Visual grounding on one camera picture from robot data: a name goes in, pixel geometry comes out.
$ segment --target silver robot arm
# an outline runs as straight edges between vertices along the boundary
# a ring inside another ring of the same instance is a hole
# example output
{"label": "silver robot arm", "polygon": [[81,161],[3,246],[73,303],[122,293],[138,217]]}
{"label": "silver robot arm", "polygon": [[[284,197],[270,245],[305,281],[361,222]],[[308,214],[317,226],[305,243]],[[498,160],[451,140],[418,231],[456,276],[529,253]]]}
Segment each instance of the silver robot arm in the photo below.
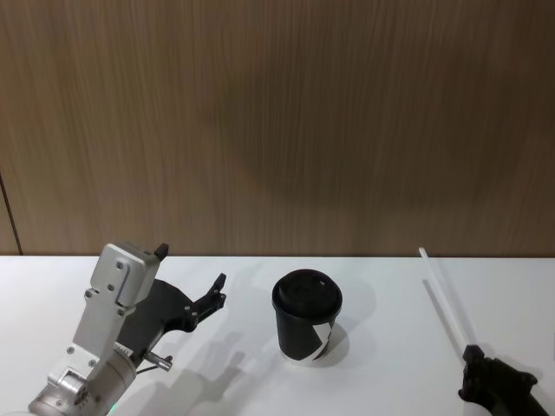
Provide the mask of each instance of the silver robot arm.
{"label": "silver robot arm", "polygon": [[221,309],[225,275],[192,302],[174,286],[154,279],[167,252],[167,244],[153,254],[129,243],[104,247],[72,343],[49,372],[47,386],[29,404],[30,413],[12,414],[104,416],[144,360],[169,371],[171,359],[154,354],[153,347],[166,332],[192,332]]}

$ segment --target white table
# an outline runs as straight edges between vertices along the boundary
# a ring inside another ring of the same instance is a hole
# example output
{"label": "white table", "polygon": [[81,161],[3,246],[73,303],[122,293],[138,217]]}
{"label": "white table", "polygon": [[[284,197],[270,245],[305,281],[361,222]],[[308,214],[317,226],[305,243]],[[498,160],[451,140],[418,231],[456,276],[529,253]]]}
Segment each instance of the white table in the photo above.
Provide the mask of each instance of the white table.
{"label": "white table", "polygon": [[[96,257],[0,257],[0,414],[23,410],[71,341]],[[555,415],[555,260],[432,259],[488,355],[539,378]],[[273,284],[313,268],[343,292],[334,347],[319,367],[279,353]],[[420,258],[169,257],[159,279],[191,298],[228,275],[224,309],[156,348],[174,366],[138,376],[116,416],[485,415],[457,391],[462,363],[423,280]]]}

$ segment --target wood grain panel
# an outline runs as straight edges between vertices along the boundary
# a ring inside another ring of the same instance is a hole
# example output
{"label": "wood grain panel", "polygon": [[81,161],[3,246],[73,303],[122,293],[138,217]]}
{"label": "wood grain panel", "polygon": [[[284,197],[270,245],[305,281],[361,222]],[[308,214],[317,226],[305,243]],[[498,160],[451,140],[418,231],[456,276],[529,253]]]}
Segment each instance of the wood grain panel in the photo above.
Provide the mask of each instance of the wood grain panel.
{"label": "wood grain panel", "polygon": [[25,253],[555,254],[551,0],[0,7]]}
{"label": "wood grain panel", "polygon": [[11,228],[10,215],[0,190],[0,255],[3,254],[19,254],[19,251]]}

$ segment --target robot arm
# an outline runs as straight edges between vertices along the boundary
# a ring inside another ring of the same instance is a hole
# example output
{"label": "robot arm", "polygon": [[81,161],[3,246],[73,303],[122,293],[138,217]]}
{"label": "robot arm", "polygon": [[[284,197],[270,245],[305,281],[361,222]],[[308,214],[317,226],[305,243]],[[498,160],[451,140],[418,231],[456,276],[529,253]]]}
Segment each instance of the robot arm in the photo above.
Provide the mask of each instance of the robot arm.
{"label": "robot arm", "polygon": [[85,291],[87,305],[74,339],[49,372],[47,386],[29,404],[31,414],[108,414],[144,360],[169,371],[171,362],[152,352],[163,334],[192,332],[224,306],[223,274],[197,302],[155,280],[167,253],[167,244],[153,254],[128,243],[104,247]]}

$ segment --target black plastic lid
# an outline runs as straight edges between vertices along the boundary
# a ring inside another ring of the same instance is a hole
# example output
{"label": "black plastic lid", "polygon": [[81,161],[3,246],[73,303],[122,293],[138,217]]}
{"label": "black plastic lid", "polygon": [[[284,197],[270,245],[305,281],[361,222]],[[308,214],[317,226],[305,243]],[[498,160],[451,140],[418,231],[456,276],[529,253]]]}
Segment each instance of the black plastic lid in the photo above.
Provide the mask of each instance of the black plastic lid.
{"label": "black plastic lid", "polygon": [[276,283],[273,290],[276,308],[302,319],[335,315],[342,303],[341,290],[321,271],[295,270]]}

